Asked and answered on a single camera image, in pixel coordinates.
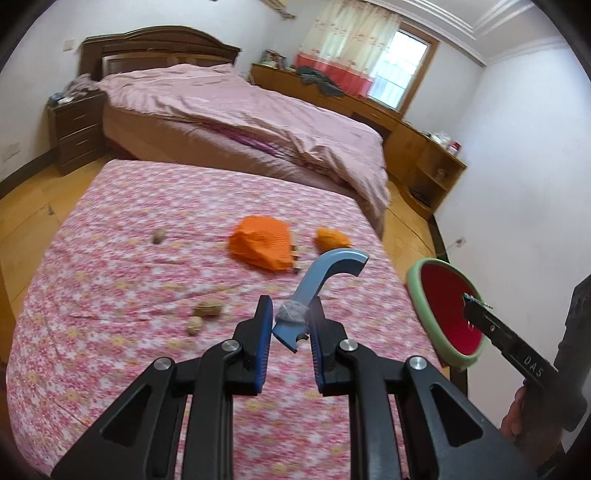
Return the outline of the person's right hand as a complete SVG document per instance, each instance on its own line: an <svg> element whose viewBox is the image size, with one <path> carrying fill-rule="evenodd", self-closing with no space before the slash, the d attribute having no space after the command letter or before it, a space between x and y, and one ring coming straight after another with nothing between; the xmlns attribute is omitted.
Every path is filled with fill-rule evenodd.
<svg viewBox="0 0 591 480"><path fill-rule="evenodd" d="M499 431L509 441L514 442L522 430L521 412L524 397L527 393L526 386L520 387L514 396L514 400L509 407L505 417L502 419Z"/></svg>

